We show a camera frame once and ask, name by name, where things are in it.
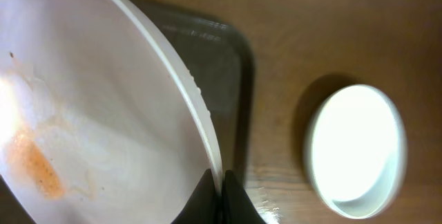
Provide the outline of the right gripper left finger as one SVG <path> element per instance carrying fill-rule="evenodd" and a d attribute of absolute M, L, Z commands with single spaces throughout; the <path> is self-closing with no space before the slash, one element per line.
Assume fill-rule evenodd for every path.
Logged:
<path fill-rule="evenodd" d="M 219 222 L 219 197 L 213 174 L 207 169 L 172 224 L 216 224 Z"/>

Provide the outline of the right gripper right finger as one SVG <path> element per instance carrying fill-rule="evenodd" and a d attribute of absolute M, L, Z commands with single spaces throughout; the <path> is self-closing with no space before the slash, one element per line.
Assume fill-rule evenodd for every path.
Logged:
<path fill-rule="evenodd" d="M 242 184 L 227 170 L 222 184 L 223 224 L 265 224 Z"/>

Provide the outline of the pale grey plate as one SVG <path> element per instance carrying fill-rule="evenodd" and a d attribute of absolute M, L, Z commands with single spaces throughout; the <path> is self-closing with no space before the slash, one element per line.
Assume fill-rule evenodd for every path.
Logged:
<path fill-rule="evenodd" d="M 303 155 L 309 182 L 330 210 L 350 219 L 374 217 L 394 201 L 406 174 L 401 115 L 381 90 L 346 86 L 313 114 Z"/>

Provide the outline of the white plate bottom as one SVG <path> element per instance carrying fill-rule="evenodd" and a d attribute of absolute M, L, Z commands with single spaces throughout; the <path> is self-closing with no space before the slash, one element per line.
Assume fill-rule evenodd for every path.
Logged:
<path fill-rule="evenodd" d="M 36 223 L 170 223 L 222 160 L 200 88 L 129 0 L 1 0 L 1 176 Z"/>

